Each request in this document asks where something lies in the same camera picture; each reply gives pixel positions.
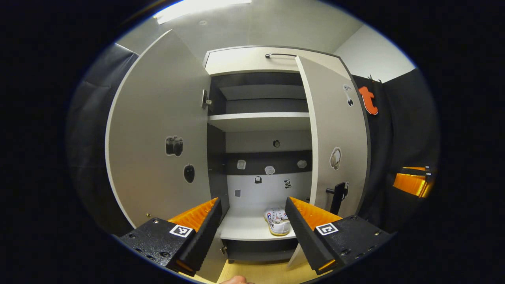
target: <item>white sneaker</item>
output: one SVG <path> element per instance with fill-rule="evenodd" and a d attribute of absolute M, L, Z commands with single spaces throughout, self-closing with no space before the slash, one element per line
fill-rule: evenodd
<path fill-rule="evenodd" d="M 282 208 L 267 209 L 264 217 L 272 235 L 282 236 L 289 233 L 291 223 L 287 220 L 286 212 Z"/>

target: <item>open cabinet door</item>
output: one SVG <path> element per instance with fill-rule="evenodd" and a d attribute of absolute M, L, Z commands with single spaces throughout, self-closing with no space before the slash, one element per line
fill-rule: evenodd
<path fill-rule="evenodd" d="M 107 121 L 105 155 L 114 195 L 134 228 L 211 199 L 202 108 L 210 82 L 172 30 L 140 55 L 121 82 Z M 212 271 L 207 277 L 217 279 L 226 261 L 220 241 L 214 240 L 202 265 L 202 272 Z"/>
<path fill-rule="evenodd" d="M 318 63 L 297 56 L 304 83 L 312 132 L 312 187 L 310 204 L 329 211 L 334 189 L 348 182 L 348 194 L 338 215 L 358 212 L 368 175 L 368 127 L 363 104 L 352 81 Z M 305 262 L 302 249 L 295 250 L 289 266 Z"/>

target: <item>orange sticker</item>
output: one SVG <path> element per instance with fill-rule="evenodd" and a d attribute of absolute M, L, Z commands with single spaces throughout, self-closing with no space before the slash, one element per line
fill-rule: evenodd
<path fill-rule="evenodd" d="M 371 93 L 365 86 L 361 87 L 359 91 L 361 97 L 363 98 L 363 102 L 365 103 L 365 108 L 367 109 L 367 112 L 371 115 L 376 115 L 377 113 L 379 113 L 379 109 L 377 109 L 372 102 L 374 94 Z"/>

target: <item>ceiling light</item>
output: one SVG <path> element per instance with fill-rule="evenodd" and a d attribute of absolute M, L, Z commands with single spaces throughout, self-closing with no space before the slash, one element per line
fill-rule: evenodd
<path fill-rule="evenodd" d="M 159 11 L 153 18 L 161 25 L 190 13 L 202 12 L 228 5 L 250 3 L 251 0 L 184 0 Z"/>

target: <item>wooden floor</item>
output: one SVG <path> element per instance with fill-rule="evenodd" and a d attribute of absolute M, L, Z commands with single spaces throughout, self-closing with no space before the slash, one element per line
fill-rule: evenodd
<path fill-rule="evenodd" d="M 235 261 L 233 264 L 226 262 L 217 283 L 229 280 L 236 275 L 244 276 L 248 282 L 255 284 L 298 284 L 318 277 L 307 262 L 288 269 L 287 262 L 254 263 Z M 216 282 L 208 281 L 198 275 L 189 278 L 207 284 L 216 284 Z"/>

